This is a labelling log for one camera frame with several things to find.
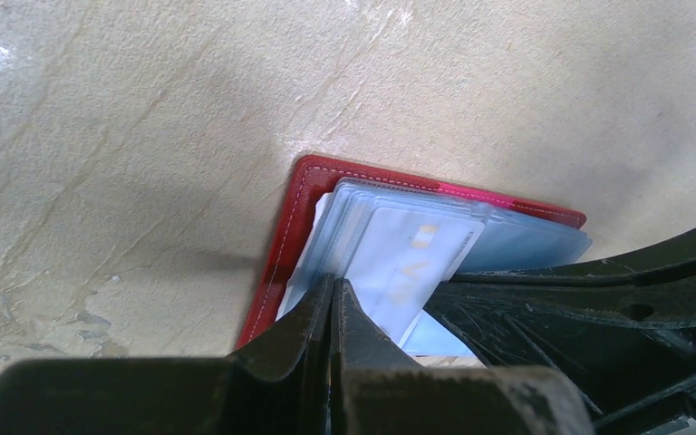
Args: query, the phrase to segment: textured plaster surface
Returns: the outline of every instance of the textured plaster surface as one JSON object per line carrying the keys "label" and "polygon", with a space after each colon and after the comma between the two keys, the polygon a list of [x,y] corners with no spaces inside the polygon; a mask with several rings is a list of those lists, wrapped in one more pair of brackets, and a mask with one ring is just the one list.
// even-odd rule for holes
{"label": "textured plaster surface", "polygon": [[0,0],[0,371],[220,355],[307,151],[696,226],[696,1]]}

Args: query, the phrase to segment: beige surface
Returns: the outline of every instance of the beige surface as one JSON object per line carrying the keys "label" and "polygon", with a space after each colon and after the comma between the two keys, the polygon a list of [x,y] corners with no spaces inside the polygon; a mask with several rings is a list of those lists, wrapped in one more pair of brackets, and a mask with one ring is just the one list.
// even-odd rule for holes
{"label": "beige surface", "polygon": [[475,356],[415,356],[413,359],[419,364],[433,368],[484,368],[484,363]]}
{"label": "beige surface", "polygon": [[296,156],[696,226],[696,1],[0,0],[0,370],[222,354]]}

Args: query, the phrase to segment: red card holder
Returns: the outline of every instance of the red card holder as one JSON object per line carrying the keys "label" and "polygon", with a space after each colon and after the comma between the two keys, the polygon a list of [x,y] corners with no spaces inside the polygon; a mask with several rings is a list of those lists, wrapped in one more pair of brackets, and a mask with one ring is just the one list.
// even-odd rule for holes
{"label": "red card holder", "polygon": [[448,184],[393,170],[373,168],[338,159],[308,155],[295,165],[295,172],[286,191],[281,217],[260,286],[249,308],[244,327],[238,337],[237,348],[249,343],[276,320],[276,312],[284,297],[286,281],[292,275],[297,259],[303,252],[315,218],[316,201],[332,192],[337,182],[345,177],[371,179],[408,188],[453,195],[460,198],[488,202],[527,215],[558,222],[574,228],[585,223],[579,211],[544,204],[529,199],[515,198],[478,188]]}

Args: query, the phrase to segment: black metal part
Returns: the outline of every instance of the black metal part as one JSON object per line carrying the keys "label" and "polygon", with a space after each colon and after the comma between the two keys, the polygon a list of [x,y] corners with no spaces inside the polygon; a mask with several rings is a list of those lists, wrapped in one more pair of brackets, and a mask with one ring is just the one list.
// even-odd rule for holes
{"label": "black metal part", "polygon": [[474,430],[593,434],[560,373],[425,369],[331,277],[225,358],[30,361],[0,376],[0,434]]}
{"label": "black metal part", "polygon": [[486,364],[566,374],[597,433],[696,420],[696,229],[604,260],[458,275],[425,309]]}
{"label": "black metal part", "polygon": [[332,429],[344,434],[593,434],[572,383],[544,367],[419,366],[335,283]]}

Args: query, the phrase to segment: white stitching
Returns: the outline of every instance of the white stitching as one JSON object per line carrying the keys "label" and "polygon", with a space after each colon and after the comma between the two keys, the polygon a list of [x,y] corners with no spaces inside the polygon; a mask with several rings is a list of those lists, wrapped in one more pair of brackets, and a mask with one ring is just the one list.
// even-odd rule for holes
{"label": "white stitching", "polygon": [[260,310],[257,312],[257,318],[255,319],[255,322],[252,324],[252,331],[250,334],[252,336],[252,338],[255,337],[255,331],[257,330],[257,324],[259,324],[260,317],[263,315],[263,312],[266,310],[266,306],[268,304],[268,297],[270,296],[271,285],[273,285],[274,279],[276,279],[276,272],[278,271],[278,263],[281,260],[282,253],[284,252],[284,245],[286,244],[286,236],[289,234],[289,227],[292,225],[292,217],[295,215],[295,210],[297,209],[297,203],[300,201],[300,194],[303,192],[303,185],[305,184],[305,177],[308,175],[308,172],[310,172],[311,169],[328,170],[330,172],[337,172],[338,174],[350,175],[352,177],[358,177],[360,179],[371,179],[374,181],[382,181],[384,183],[396,184],[396,185],[406,186],[409,188],[428,190],[429,192],[447,192],[447,193],[450,193],[450,194],[455,195],[455,196],[466,195],[470,198],[482,199],[486,202],[497,202],[497,203],[503,204],[507,207],[523,208],[523,209],[527,209],[527,210],[538,211],[541,213],[548,213],[548,214],[552,214],[552,215],[557,215],[557,216],[561,216],[561,217],[565,217],[565,218],[572,218],[577,222],[578,226],[580,225],[580,217],[577,217],[575,215],[570,215],[568,213],[560,213],[558,211],[545,210],[542,208],[536,208],[536,207],[532,207],[532,206],[523,206],[520,204],[511,203],[511,202],[503,201],[500,199],[488,198],[488,197],[485,197],[482,195],[468,193],[468,192],[456,192],[454,190],[428,188],[425,186],[404,183],[404,182],[396,181],[393,179],[380,179],[380,178],[376,178],[376,177],[369,177],[369,176],[366,176],[363,174],[349,172],[347,170],[339,170],[339,169],[331,169],[331,168],[322,168],[320,166],[312,166],[312,167],[306,169],[305,173],[300,178],[300,187],[297,189],[297,195],[295,196],[295,203],[291,208],[293,210],[293,212],[289,215],[289,220],[286,222],[286,229],[284,230],[284,237],[281,239],[281,247],[279,248],[278,255],[276,256],[276,261],[275,261],[275,265],[274,265],[274,272],[273,272],[273,274],[271,274],[271,280],[268,281],[268,287],[266,288],[266,295],[263,296],[263,305],[260,307]]}

